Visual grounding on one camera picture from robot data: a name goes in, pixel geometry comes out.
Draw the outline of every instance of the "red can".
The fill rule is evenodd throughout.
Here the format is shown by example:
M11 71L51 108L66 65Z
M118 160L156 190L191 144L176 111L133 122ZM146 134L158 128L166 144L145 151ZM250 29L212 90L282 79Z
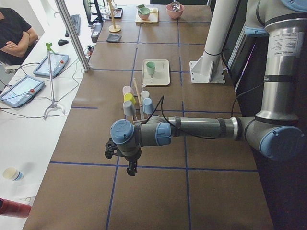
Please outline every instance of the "red can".
M26 218L30 211L30 205L0 198L0 215Z

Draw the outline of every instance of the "white desk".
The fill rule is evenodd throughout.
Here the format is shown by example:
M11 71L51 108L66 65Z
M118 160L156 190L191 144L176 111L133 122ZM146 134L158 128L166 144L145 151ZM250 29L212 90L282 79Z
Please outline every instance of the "white desk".
M74 50L70 38L65 37L65 26L57 14L57 20L54 26L48 28L45 34L41 37L37 45L34 47L31 54L24 61L24 64L30 62L40 62L46 55L47 49L45 43L52 42L52 49L56 53L68 54L70 56L67 68L71 63L77 59L77 54ZM63 46L58 45L59 39L67 39L69 43ZM87 45L93 45L91 40L91 31L87 26L87 20L82 17L82 26L79 36L83 49ZM24 70L28 75L37 77L41 80L48 78L41 78L33 74L36 66L25 66ZM83 77L82 65L79 63L73 64L64 73L54 78L54 93L55 100L60 99L77 83L80 84ZM10 85L14 85L19 79L24 77L24 72L19 70L16 72ZM50 81L45 82L45 88L37 95L38 97L51 98ZM77 93L78 87L65 96L59 104L65 108L65 114L68 114L71 108L71 103ZM35 98L29 104L21 108L6 110L11 113L24 115L27 117L44 116L45 109L51 105L51 101L46 98ZM6 104L0 102L0 107L8 107ZM48 115L60 115L61 110L50 111ZM27 119L16 115L11 115L0 111L0 197L4 199L23 202L17 199L16 192L23 191L27 185L36 184L34 192L37 193L38 186L43 180L50 158L57 144L62 128L66 121L66 116L48 117ZM10 181L2 177L2 172L8 167L16 167L24 173L24 178L20 181ZM13 218L0 215L0 229L2 230L21 230L24 226L26 218Z

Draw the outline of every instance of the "warning label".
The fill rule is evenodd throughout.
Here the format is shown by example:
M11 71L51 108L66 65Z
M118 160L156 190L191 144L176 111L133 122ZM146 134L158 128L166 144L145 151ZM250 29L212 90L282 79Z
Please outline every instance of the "warning label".
M268 58L276 56L296 56L299 58L304 33L286 33L270 36Z

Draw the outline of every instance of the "crossed arms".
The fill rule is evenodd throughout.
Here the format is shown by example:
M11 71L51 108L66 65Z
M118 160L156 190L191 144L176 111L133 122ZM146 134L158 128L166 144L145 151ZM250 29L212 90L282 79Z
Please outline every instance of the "crossed arms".
M18 44L15 44L12 41L8 41L6 43L6 46L1 48L0 50L13 56L22 58L25 55L28 47L37 39L38 35L31 27L28 31L23 31L23 37Z

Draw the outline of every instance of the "computer mouse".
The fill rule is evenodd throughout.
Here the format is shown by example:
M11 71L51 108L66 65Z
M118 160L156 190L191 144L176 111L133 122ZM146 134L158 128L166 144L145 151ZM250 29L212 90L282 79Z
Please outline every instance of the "computer mouse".
M65 44L67 44L67 43L68 43L68 41L67 41L67 40L64 40L64 39L60 39L60 40L58 41L58 45L59 45L59 46L65 45Z

